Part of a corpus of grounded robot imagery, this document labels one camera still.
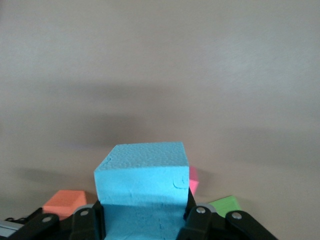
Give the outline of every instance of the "pink foam block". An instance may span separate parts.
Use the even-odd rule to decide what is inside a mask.
[[[199,184],[198,172],[194,166],[190,166],[189,171],[189,187],[192,195],[195,195]]]

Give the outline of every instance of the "foam texture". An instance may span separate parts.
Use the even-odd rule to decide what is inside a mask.
[[[115,146],[94,171],[108,240],[175,240],[184,226],[189,164],[181,142]]]
[[[190,166],[190,190],[192,195],[194,196],[196,194],[198,185],[199,185],[199,179],[198,179],[198,172],[197,169],[194,166]]]
[[[60,220],[69,217],[74,211],[87,204],[85,191],[59,190],[43,206],[44,213],[53,213],[59,216]]]

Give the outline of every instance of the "green foam block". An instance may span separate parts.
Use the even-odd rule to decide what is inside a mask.
[[[214,206],[216,212],[224,218],[228,212],[241,210],[237,198],[233,195],[210,202],[209,204]]]

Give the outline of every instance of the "blue foam block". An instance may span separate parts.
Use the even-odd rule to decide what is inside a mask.
[[[175,240],[189,164],[181,142],[117,145],[94,171],[108,240]]]

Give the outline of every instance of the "bolt head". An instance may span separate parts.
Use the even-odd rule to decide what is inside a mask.
[[[42,222],[43,222],[43,223],[47,223],[47,222],[50,222],[51,219],[52,219],[52,216],[47,216],[47,217],[45,217],[44,219],[42,219]]]
[[[238,213],[238,212],[233,212],[232,214],[231,214],[231,216],[234,218],[234,219],[238,219],[238,220],[240,220],[240,219],[242,219],[242,215],[240,214],[240,213]]]
[[[206,210],[202,207],[202,206],[199,206],[197,209],[196,209],[196,212],[198,214],[204,214],[206,212]]]
[[[83,210],[82,212],[80,212],[80,216],[88,215],[88,213],[89,213],[88,210]]]

